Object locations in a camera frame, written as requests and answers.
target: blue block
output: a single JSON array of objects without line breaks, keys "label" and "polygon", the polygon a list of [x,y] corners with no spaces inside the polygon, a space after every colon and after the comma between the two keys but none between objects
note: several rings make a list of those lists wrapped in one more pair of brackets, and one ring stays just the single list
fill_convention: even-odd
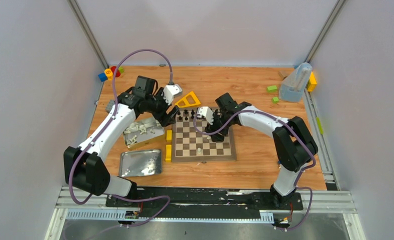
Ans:
[{"label": "blue block", "polygon": [[98,75],[98,78],[100,79],[100,81],[102,81],[102,82],[104,82],[104,81],[106,81],[107,80],[107,76],[106,76],[106,74],[103,72],[103,73],[100,73],[99,75]]}]

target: yellow triangle block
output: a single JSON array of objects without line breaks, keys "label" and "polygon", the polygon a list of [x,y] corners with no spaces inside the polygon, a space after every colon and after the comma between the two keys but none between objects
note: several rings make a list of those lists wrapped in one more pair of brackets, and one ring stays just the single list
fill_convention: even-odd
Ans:
[{"label": "yellow triangle block", "polygon": [[[192,100],[194,100],[194,103],[190,103],[187,98],[191,97]],[[180,108],[189,108],[189,107],[194,107],[200,105],[200,101],[197,98],[196,94],[193,91],[190,91],[187,95],[185,95],[183,98],[181,98],[179,101],[175,103],[176,106]]]}]

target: plastic bottle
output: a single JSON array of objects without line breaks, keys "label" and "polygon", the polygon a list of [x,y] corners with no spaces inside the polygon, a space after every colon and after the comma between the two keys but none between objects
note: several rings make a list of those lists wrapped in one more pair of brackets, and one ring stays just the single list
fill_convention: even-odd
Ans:
[{"label": "plastic bottle", "polygon": [[312,66],[309,63],[304,62],[300,64],[300,66],[281,82],[279,99],[293,103],[300,102],[311,72]]}]

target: green block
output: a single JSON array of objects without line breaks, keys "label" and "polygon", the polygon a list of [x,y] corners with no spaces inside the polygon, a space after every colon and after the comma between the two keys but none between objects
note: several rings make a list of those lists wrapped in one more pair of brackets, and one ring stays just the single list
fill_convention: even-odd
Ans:
[{"label": "green block", "polygon": [[322,128],[321,120],[319,119],[319,117],[316,117],[316,123],[317,123],[317,127],[319,128],[319,133],[323,135],[324,129]]},{"label": "green block", "polygon": [[268,87],[266,88],[266,91],[267,91],[268,93],[275,93],[276,91],[278,91],[278,87],[275,86],[275,85],[273,85],[273,86],[268,86]]},{"label": "green block", "polygon": [[272,102],[273,102],[274,104],[277,104],[279,101],[280,101],[280,99],[279,99],[277,96],[274,96],[274,97],[272,98]]}]

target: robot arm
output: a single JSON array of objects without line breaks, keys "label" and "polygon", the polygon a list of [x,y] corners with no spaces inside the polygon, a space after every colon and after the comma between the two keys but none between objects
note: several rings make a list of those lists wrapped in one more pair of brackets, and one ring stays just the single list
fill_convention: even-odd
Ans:
[{"label": "robot arm", "polygon": [[175,106],[169,113],[166,113],[172,105],[175,97],[182,94],[179,85],[167,85],[161,87],[153,94],[156,80],[138,76],[135,86],[121,93],[117,97],[118,105],[115,114],[115,106],[100,124],[97,130],[77,148],[69,146],[63,154],[64,174],[66,183],[69,182],[69,174],[73,163],[86,146],[91,147],[84,153],[77,165],[73,175],[73,186],[99,196],[101,194],[113,194],[119,196],[130,196],[136,191],[137,184],[110,175],[104,162],[110,149],[118,140],[122,132],[132,124],[140,114],[151,113],[163,127],[175,123],[175,115],[179,108]]},{"label": "robot arm", "polygon": [[212,133],[220,129],[234,114],[240,111],[245,112],[237,114],[224,129],[211,135],[213,142],[223,142],[228,134],[229,127],[234,124],[256,129],[273,138],[276,154],[283,167],[270,190],[274,195],[273,201],[277,206],[288,203],[289,198],[296,191],[295,182],[299,177],[300,169],[310,162],[311,157],[299,142],[292,140],[291,133],[278,120],[289,125],[310,152],[315,155],[318,152],[318,147],[305,122],[298,116],[292,119],[273,116],[276,118],[275,120],[262,114],[255,114],[256,111],[263,111],[248,102],[238,104],[229,93],[225,93],[216,99],[216,104],[219,111],[213,112],[208,107],[200,107],[197,111],[197,117],[203,116],[207,119],[208,124],[204,129],[206,133]]}]

